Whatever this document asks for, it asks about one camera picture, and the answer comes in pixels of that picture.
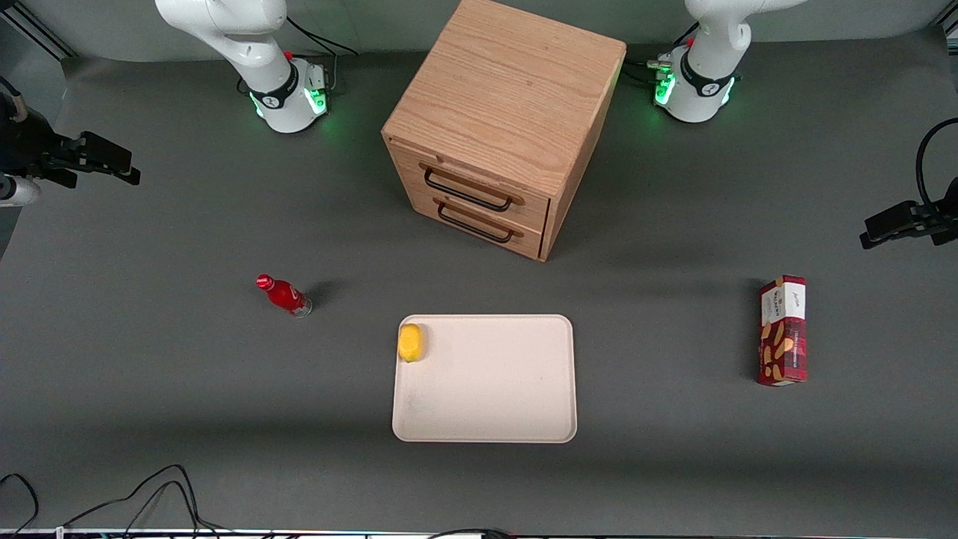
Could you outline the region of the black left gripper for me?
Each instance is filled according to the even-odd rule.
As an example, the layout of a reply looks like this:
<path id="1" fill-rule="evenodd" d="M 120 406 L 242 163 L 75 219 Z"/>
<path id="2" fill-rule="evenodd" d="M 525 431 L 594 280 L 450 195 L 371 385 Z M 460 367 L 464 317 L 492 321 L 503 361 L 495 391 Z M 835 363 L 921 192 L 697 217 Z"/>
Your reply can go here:
<path id="1" fill-rule="evenodd" d="M 930 215 L 924 205 L 916 201 L 901 201 L 882 212 L 865 219 L 865 232 L 859 236 L 863 249 L 873 249 L 883 243 L 903 238 L 919 238 L 932 234 L 934 246 L 943 246 L 957 239 L 957 196 L 958 180 L 949 183 L 944 197 L 933 202 L 934 210 L 930 215 L 934 219 L 947 219 L 932 233 Z"/>

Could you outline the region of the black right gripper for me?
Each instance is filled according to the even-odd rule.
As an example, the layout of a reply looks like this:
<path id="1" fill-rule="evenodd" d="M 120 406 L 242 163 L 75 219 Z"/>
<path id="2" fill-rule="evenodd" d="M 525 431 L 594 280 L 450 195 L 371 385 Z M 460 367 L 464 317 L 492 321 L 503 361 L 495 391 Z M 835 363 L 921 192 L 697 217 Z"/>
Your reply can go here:
<path id="1" fill-rule="evenodd" d="M 79 141 L 59 134 L 24 135 L 22 160 L 43 161 L 43 178 L 68 189 L 78 183 L 79 161 L 92 171 L 113 175 L 132 186 L 141 182 L 141 172 L 132 164 L 132 153 L 93 132 L 81 132 Z"/>

